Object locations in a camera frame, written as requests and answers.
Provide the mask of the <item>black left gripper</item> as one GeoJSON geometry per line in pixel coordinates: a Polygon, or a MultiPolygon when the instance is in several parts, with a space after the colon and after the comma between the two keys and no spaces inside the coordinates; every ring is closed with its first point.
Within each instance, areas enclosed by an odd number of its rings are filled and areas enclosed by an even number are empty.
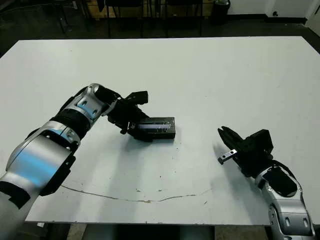
{"type": "Polygon", "coordinates": [[[107,113],[108,121],[118,128],[121,134],[128,133],[134,139],[151,143],[153,138],[146,131],[139,128],[129,128],[129,123],[149,118],[138,106],[127,102],[123,98],[117,99],[113,108],[107,113]]]}

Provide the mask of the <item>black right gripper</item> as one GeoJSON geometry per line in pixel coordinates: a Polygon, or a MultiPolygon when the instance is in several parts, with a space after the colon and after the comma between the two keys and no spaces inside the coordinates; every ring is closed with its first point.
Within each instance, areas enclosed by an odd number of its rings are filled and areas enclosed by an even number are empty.
{"type": "Polygon", "coordinates": [[[253,178],[273,165],[271,152],[274,146],[271,140],[243,139],[229,127],[218,128],[217,131],[229,148],[217,159],[221,165],[233,159],[245,177],[253,178]]]}

